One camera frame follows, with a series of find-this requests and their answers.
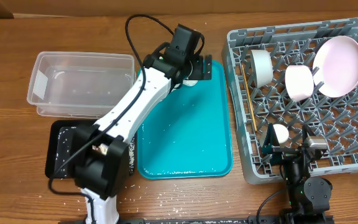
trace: clear plastic bin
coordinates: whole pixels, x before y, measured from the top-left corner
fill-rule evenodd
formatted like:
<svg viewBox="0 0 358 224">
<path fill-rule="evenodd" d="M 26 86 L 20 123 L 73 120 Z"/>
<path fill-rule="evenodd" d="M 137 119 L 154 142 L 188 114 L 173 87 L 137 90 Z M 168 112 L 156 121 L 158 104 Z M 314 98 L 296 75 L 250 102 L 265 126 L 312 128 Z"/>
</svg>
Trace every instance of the clear plastic bin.
<svg viewBox="0 0 358 224">
<path fill-rule="evenodd" d="M 27 101 L 42 116 L 100 118 L 132 87 L 134 69 L 131 55 L 41 52 Z"/>
</svg>

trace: wooden table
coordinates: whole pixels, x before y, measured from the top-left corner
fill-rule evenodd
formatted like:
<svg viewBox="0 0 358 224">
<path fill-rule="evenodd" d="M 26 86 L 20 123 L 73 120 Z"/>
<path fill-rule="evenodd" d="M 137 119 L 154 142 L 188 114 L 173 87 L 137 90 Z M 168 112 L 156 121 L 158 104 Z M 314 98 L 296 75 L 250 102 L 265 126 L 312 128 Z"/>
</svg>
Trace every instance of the wooden table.
<svg viewBox="0 0 358 224">
<path fill-rule="evenodd" d="M 226 34 L 233 29 L 358 17 L 353 12 L 293 12 L 159 16 L 169 27 L 180 22 L 205 35 L 204 54 L 221 61 Z M 82 51 L 131 54 L 125 38 L 126 17 L 0 20 L 0 223 L 56 223 L 83 218 L 80 197 L 51 194 L 44 175 L 50 125 L 26 102 L 29 78 L 41 51 Z M 168 32 L 146 19 L 130 24 L 141 57 L 170 41 Z M 282 184 L 250 185 L 243 176 L 229 99 L 234 167 L 222 178 L 152 181 L 136 173 L 118 196 L 123 218 L 248 217 Z M 334 186 L 329 215 L 336 223 L 358 223 L 358 174 L 330 175 Z M 56 188 L 78 190 L 72 180 Z M 284 195 L 266 204 L 262 214 L 288 207 Z"/>
</svg>

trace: robotic arm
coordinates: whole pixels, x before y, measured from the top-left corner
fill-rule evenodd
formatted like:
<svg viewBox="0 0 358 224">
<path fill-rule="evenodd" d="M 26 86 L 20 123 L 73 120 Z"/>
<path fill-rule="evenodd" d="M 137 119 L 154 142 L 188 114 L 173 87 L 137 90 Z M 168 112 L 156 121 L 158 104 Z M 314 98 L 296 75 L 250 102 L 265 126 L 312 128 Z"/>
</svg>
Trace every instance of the robotic arm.
<svg viewBox="0 0 358 224">
<path fill-rule="evenodd" d="M 195 52 L 198 41 L 203 41 Z M 144 70 L 134 86 L 122 100 L 94 125 L 77 127 L 71 143 L 70 155 L 75 158 L 68 163 L 68 173 L 81 188 L 83 194 L 93 199 L 93 211 L 89 198 L 88 214 L 93 212 L 98 224 L 115 224 L 119 214 L 116 208 L 116 195 L 129 175 L 129 143 L 139 126 L 151 110 L 174 89 L 179 88 L 184 79 L 210 80 L 212 56 L 205 60 L 200 56 L 204 45 L 201 33 L 178 25 L 171 43 L 163 43 L 144 60 Z M 136 102 L 120 120 L 85 150 L 79 149 L 101 134 L 117 117 L 126 110 L 146 83 Z M 94 224 L 91 216 L 86 224 Z"/>
</svg>

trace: white round object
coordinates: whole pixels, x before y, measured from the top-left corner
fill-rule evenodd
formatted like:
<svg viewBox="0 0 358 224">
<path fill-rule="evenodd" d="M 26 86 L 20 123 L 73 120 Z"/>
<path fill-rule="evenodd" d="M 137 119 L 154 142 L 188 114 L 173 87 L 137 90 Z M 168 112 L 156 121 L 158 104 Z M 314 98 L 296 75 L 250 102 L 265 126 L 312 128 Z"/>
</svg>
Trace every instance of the white round object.
<svg viewBox="0 0 358 224">
<path fill-rule="evenodd" d="M 260 88 L 273 80 L 273 66 L 266 50 L 251 50 L 251 68 L 256 75 L 256 87 Z"/>
<path fill-rule="evenodd" d="M 314 84 L 324 82 L 319 91 L 328 97 L 348 94 L 358 85 L 358 43 L 347 36 L 328 40 L 318 50 L 313 68 Z"/>
<path fill-rule="evenodd" d="M 288 129 L 282 124 L 273 124 L 274 131 L 276 132 L 278 143 L 283 144 L 288 141 L 290 137 L 290 133 Z M 259 144 L 262 147 L 264 145 L 265 139 L 267 135 L 267 130 L 262 133 L 259 139 Z"/>
<path fill-rule="evenodd" d="M 313 94 L 313 76 L 305 65 L 290 65 L 285 70 L 285 88 L 294 101 L 301 101 Z"/>
</svg>

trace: pink plate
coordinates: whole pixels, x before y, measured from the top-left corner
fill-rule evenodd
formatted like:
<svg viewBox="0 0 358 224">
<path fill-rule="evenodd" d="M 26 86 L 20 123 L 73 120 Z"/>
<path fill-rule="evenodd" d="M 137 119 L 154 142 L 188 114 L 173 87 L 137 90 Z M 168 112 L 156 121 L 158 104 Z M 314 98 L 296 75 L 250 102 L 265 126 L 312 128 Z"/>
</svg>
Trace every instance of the pink plate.
<svg viewBox="0 0 358 224">
<path fill-rule="evenodd" d="M 328 97 L 348 94 L 358 85 L 358 43 L 347 36 L 337 36 L 321 46 L 313 62 L 319 70 L 314 84 L 323 81 L 319 91 Z"/>
</svg>

